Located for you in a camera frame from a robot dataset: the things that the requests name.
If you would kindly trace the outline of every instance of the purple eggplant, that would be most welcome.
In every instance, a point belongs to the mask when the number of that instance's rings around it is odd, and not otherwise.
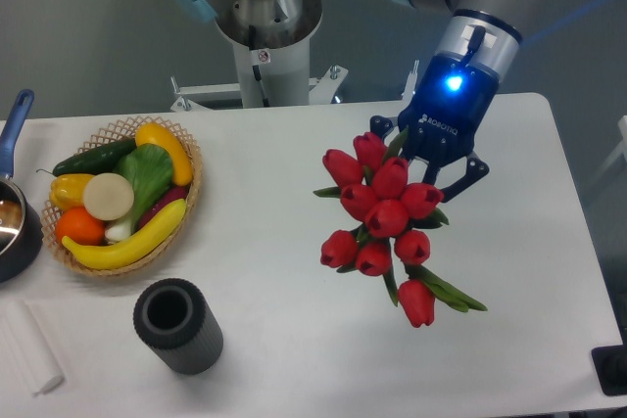
[[[157,212],[159,212],[162,208],[164,208],[168,203],[171,203],[175,200],[184,200],[187,197],[187,188],[183,186],[174,186],[166,191],[166,193],[158,200],[154,206],[148,209],[143,215],[139,218],[139,225],[137,226],[137,230],[141,229],[144,225],[148,223],[150,219],[152,219]]]

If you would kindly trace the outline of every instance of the woven basket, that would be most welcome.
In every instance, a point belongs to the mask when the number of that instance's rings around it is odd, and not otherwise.
[[[106,128],[100,128],[96,134],[92,134],[91,139],[84,142],[82,147],[80,147],[76,153],[80,154],[81,152],[88,151],[109,142],[133,137],[135,135],[135,131],[139,128],[139,126],[146,122],[156,122],[163,127],[169,129],[178,138],[180,143],[183,145],[183,148],[187,152],[188,157],[191,159],[194,169],[194,176],[192,178],[189,192],[187,194],[187,210],[185,212],[183,220],[157,248],[155,248],[143,258],[135,261],[133,264],[118,269],[98,270],[91,269],[80,264],[63,245],[57,242],[57,239],[55,237],[55,227],[57,225],[59,217],[61,217],[62,212],[59,208],[53,206],[50,201],[46,201],[44,209],[41,213],[43,244],[48,248],[48,250],[52,253],[53,257],[56,260],[60,261],[65,267],[69,268],[70,270],[86,276],[93,277],[115,277],[137,271],[138,269],[143,268],[148,263],[157,258],[157,256],[162,254],[171,245],[172,241],[189,218],[189,214],[194,208],[200,192],[203,174],[203,160],[200,148],[198,147],[198,144],[194,140],[193,136],[189,134],[185,129],[183,129],[179,124],[174,124],[171,121],[164,120],[160,117],[152,118],[149,116],[136,116],[129,117],[126,120],[118,120],[116,122],[110,123]]]

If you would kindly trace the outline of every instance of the orange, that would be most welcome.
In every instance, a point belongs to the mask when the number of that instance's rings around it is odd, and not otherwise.
[[[55,227],[60,244],[66,235],[81,245],[100,245],[105,238],[105,223],[85,208],[69,209],[59,217]]]

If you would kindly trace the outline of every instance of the saucepan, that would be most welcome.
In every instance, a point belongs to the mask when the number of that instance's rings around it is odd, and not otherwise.
[[[26,269],[41,249],[41,222],[13,181],[14,152],[34,100],[22,90],[0,134],[0,282]]]

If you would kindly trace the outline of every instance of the white cloth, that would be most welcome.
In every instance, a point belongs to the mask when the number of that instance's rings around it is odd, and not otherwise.
[[[52,391],[64,380],[59,362],[32,312],[23,301],[11,302],[4,314],[9,353],[34,395]]]

